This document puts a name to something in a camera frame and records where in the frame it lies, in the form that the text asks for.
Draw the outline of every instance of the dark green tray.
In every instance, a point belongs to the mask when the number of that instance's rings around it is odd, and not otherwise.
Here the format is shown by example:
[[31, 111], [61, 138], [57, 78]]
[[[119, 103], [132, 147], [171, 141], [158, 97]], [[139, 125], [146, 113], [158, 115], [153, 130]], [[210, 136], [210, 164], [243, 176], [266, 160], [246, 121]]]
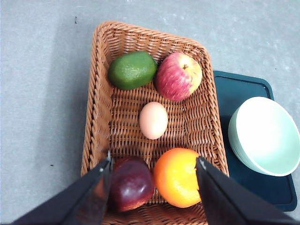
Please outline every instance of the dark green tray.
[[275, 177], [249, 169], [238, 160], [228, 141], [228, 125], [234, 111], [252, 97], [274, 100], [271, 86], [260, 78], [221, 71], [214, 71], [214, 77], [230, 177], [282, 211], [293, 211], [297, 206], [297, 196], [292, 175]]

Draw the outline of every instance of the bowl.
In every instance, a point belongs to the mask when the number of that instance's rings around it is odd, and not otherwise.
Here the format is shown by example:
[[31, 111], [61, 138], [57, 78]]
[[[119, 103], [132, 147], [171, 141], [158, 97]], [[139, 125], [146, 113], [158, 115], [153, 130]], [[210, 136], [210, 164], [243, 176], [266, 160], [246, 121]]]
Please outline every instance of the bowl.
[[237, 158], [272, 176], [292, 173], [300, 161], [300, 135], [290, 114], [265, 97], [246, 100], [232, 115], [228, 138]]

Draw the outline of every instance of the red apple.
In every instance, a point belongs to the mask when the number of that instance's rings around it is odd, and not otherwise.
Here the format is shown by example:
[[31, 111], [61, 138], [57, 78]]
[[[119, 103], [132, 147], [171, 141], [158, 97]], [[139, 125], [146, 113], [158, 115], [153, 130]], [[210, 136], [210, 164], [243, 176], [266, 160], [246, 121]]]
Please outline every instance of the red apple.
[[108, 199], [112, 210], [133, 210], [146, 203], [153, 192], [153, 177], [143, 159], [127, 157], [114, 164]]
[[184, 53], [174, 52], [158, 68], [155, 84], [163, 97], [181, 101], [199, 87], [201, 79], [199, 63]]

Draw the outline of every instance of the concrete floor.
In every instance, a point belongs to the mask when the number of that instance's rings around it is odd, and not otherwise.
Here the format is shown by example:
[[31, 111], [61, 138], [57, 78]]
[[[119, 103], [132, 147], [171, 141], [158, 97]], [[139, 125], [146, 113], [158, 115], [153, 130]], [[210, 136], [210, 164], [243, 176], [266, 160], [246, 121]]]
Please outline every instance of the concrete floor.
[[108, 20], [201, 42], [214, 70], [266, 79], [300, 128], [300, 1], [2, 0], [1, 222], [80, 177], [91, 39]]

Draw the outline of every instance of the orange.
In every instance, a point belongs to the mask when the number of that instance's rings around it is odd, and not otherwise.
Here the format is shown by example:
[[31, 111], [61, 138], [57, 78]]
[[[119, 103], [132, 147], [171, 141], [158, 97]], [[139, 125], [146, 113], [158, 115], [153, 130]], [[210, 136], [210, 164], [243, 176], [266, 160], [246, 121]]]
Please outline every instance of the orange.
[[198, 153], [175, 148], [165, 152], [154, 166], [154, 182], [159, 193], [171, 205], [185, 208], [201, 201], [196, 176]]

